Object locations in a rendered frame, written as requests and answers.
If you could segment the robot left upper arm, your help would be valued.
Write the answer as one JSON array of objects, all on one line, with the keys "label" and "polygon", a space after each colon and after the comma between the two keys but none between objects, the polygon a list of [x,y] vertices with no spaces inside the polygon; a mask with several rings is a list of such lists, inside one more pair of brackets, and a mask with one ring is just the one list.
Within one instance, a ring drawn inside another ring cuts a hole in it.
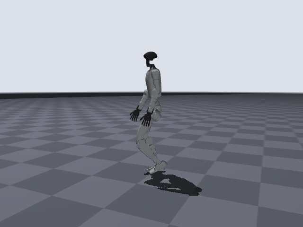
[{"label": "robot left upper arm", "polygon": [[160,94],[160,72],[159,72],[159,70],[152,70],[151,76],[152,76],[153,84],[154,84],[155,88],[158,89],[159,94]]}]

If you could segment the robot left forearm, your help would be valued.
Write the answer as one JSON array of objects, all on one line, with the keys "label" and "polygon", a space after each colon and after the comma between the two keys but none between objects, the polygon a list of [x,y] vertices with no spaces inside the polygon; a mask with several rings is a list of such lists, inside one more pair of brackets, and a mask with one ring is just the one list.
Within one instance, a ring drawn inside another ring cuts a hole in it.
[{"label": "robot left forearm", "polygon": [[151,103],[149,104],[148,112],[152,113],[152,111],[155,107],[155,104],[156,104],[157,100],[159,99],[158,95],[159,95],[158,89],[157,88],[153,89]]}]

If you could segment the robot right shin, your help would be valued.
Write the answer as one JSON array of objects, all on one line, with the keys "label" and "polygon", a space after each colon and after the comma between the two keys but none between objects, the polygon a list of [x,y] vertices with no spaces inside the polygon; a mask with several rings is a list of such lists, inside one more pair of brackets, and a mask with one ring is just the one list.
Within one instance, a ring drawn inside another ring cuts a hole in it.
[{"label": "robot right shin", "polygon": [[[155,149],[155,146],[153,144],[151,144],[149,147],[151,147],[151,149],[154,151],[155,156],[157,157],[157,152]],[[155,163],[155,162],[154,162]],[[158,162],[157,162],[158,163]],[[155,163],[156,164],[156,163]]]}]

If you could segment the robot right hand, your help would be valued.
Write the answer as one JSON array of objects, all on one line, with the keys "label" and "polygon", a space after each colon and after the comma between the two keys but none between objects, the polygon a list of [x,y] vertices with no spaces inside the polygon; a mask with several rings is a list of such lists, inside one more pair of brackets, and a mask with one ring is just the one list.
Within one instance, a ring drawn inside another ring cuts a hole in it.
[{"label": "robot right hand", "polygon": [[[130,113],[130,115],[132,114],[132,116],[131,116],[132,121],[133,121],[133,118],[134,118],[134,121],[137,121],[137,118],[139,116],[139,112],[141,111],[141,110],[138,109],[138,107],[139,107],[139,105],[137,106],[136,110],[134,110],[133,112]],[[135,120],[135,118],[136,118],[136,120]]]}]

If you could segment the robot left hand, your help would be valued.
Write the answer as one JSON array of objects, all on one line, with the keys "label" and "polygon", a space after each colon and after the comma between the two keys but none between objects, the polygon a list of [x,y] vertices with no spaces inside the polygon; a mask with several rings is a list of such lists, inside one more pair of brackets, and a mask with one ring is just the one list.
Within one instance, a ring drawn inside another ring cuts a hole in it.
[{"label": "robot left hand", "polygon": [[[148,109],[149,109],[149,108],[148,108]],[[148,112],[148,109],[147,109],[147,113],[140,119],[140,121],[143,119],[142,124],[143,124],[143,122],[145,121],[145,122],[144,122],[144,126],[145,126],[145,123],[146,123],[146,121],[147,121],[146,126],[147,126],[147,124],[148,124],[148,127],[149,127],[149,125],[150,125],[150,120],[151,120],[151,114],[153,113],[154,109],[153,109],[152,113]],[[148,121],[149,121],[149,123],[148,123]]]}]

